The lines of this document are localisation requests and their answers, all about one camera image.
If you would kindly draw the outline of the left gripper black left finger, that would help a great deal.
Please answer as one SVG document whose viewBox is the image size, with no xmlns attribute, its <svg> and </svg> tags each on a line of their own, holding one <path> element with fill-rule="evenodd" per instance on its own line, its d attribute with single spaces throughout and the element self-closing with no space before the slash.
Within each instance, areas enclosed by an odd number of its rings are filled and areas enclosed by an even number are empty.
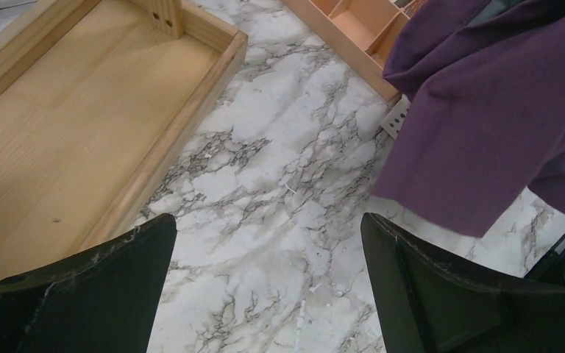
<svg viewBox="0 0 565 353">
<path fill-rule="evenodd" d="M 177 237 L 161 214 L 0 281 L 0 352 L 144 352 Z"/>
</svg>

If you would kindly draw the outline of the purple garment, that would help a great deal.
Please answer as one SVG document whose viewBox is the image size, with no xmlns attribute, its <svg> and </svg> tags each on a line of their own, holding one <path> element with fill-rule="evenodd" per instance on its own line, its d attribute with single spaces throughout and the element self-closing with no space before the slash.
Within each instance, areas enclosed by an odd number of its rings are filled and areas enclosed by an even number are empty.
<svg viewBox="0 0 565 353">
<path fill-rule="evenodd" d="M 565 214 L 565 1 L 428 1 L 383 78 L 411 105 L 376 196 L 477 238 L 524 189 Z"/>
</svg>

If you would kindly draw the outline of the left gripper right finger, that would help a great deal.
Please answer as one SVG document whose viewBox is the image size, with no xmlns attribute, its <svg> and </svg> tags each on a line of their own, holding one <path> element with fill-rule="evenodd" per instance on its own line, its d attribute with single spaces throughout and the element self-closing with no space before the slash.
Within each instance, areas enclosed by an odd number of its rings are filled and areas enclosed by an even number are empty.
<svg viewBox="0 0 565 353">
<path fill-rule="evenodd" d="M 479 265 L 376 213 L 360 226 L 388 352 L 565 352 L 565 287 Z"/>
</svg>

